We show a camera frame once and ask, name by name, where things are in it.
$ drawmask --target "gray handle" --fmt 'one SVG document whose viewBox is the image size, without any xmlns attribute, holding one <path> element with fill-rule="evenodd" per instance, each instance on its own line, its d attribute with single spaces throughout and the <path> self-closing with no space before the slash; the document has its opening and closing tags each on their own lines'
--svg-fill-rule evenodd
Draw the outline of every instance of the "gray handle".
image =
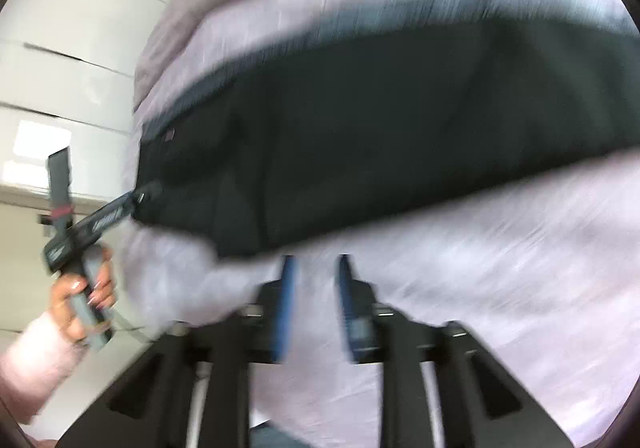
<svg viewBox="0 0 640 448">
<path fill-rule="evenodd" d="M 84 276 L 87 286 L 80 294 L 70 298 L 71 307 L 82 322 L 86 331 L 84 340 L 93 350 L 99 351 L 113 337 L 111 319 L 113 314 L 108 309 L 96 309 L 89 305 L 89 296 L 97 283 L 98 271 L 102 265 L 102 247 L 94 244 L 87 248 L 81 262 L 73 262 L 65 266 L 64 272 L 72 272 Z"/>
</svg>

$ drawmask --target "fluffy pink sleeve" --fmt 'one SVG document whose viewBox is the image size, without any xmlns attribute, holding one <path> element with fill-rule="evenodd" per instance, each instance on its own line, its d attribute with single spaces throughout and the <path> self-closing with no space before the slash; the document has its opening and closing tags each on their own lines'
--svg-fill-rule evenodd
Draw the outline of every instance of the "fluffy pink sleeve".
<svg viewBox="0 0 640 448">
<path fill-rule="evenodd" d="M 48 312 L 27 327 L 0 357 L 0 397 L 17 422 L 30 423 L 84 350 L 62 335 Z"/>
</svg>

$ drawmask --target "hand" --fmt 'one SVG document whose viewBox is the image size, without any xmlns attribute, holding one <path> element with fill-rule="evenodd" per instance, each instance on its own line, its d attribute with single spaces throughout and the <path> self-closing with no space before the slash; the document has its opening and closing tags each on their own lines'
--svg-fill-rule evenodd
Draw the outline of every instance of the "hand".
<svg viewBox="0 0 640 448">
<path fill-rule="evenodd" d="M 98 282 L 91 293 L 89 304 L 98 309 L 111 307 L 116 302 L 113 292 L 115 282 L 111 277 L 111 250 L 102 248 L 103 263 L 98 272 Z M 86 287 L 86 280 L 76 274 L 60 276 L 51 287 L 49 313 L 53 321 L 60 327 L 60 331 L 72 342 L 77 342 L 86 336 L 81 321 L 76 318 L 68 298 L 81 293 Z"/>
</svg>

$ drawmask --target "black garment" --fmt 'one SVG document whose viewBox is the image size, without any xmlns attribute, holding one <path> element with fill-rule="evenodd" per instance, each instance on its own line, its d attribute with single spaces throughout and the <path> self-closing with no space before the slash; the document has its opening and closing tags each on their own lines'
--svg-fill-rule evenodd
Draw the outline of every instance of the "black garment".
<svg viewBox="0 0 640 448">
<path fill-rule="evenodd" d="M 248 255 L 463 196 L 639 144 L 638 71 L 638 39 L 552 20 L 277 57 L 142 142 L 134 217 Z"/>
</svg>

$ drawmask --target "white plush fabric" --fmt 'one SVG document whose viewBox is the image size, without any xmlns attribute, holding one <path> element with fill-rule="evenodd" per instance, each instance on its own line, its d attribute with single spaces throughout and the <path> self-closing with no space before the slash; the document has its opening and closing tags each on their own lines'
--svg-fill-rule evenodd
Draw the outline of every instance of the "white plush fabric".
<svg viewBox="0 0 640 448">
<path fill-rule="evenodd" d="M 134 183 L 142 124 L 223 60 L 363 0 L 173 0 L 136 75 Z M 573 0 L 600 20 L 620 0 Z M 348 363 L 335 263 L 351 253 L 378 298 L 416 320 L 471 325 L 576 446 L 600 436 L 640 373 L 640 156 L 587 162 L 251 261 L 199 238 L 127 224 L 126 286 L 148 322 L 201 324 L 251 300 L 299 258 L 289 355 L 254 370 L 254 403 L 318 448 L 378 443 L 378 369 Z"/>
</svg>

